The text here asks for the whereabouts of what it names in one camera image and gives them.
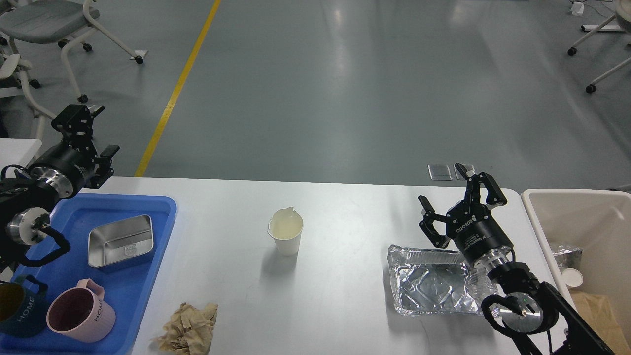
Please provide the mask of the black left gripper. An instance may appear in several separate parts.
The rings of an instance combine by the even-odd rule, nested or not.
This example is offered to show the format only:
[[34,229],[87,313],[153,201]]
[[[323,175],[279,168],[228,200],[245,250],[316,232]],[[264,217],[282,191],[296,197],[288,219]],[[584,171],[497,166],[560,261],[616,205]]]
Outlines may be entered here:
[[120,146],[109,144],[96,157],[93,121],[103,105],[70,104],[50,125],[62,134],[62,142],[29,164],[29,176],[56,191],[61,199],[76,196],[83,188],[99,189],[113,176],[112,159]]

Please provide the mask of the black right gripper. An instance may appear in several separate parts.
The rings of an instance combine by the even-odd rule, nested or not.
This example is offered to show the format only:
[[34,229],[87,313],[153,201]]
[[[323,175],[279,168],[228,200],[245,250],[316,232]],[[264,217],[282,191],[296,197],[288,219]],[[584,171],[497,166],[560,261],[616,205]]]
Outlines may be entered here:
[[[487,191],[486,205],[481,204],[481,186]],[[505,253],[512,250],[512,241],[489,209],[508,203],[492,175],[480,172],[468,176],[464,199],[448,210],[449,216],[436,214],[426,196],[419,195],[418,200],[423,208],[419,227],[435,247],[446,248],[453,240],[471,266],[494,249],[504,249]],[[436,231],[435,222],[446,225],[447,235]]]

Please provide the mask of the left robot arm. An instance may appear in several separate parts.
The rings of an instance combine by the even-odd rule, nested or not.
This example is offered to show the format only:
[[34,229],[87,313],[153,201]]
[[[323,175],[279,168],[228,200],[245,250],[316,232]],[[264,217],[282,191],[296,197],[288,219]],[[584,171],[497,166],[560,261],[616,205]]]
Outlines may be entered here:
[[14,265],[42,267],[70,251],[70,243],[51,225],[50,214],[62,199],[84,188],[99,189],[113,175],[112,159],[119,146],[110,144],[97,153],[93,121],[104,106],[70,104],[51,126],[62,139],[28,166],[8,178],[1,171],[1,268]]

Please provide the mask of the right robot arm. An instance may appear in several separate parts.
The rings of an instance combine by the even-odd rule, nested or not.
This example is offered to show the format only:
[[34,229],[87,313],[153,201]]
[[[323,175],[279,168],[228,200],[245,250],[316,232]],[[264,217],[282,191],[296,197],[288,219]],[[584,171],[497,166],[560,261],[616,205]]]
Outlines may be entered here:
[[471,267],[480,267],[503,294],[491,294],[481,303],[484,318],[497,332],[509,337],[522,355],[541,351],[531,335],[550,332],[559,317],[566,321],[565,341],[553,355],[612,355],[613,350],[550,283],[539,281],[527,264],[509,260],[514,246],[491,210],[507,204],[492,175],[475,173],[456,163],[466,180],[464,198],[445,215],[435,212],[426,196],[420,229],[433,245],[446,248],[453,241]]

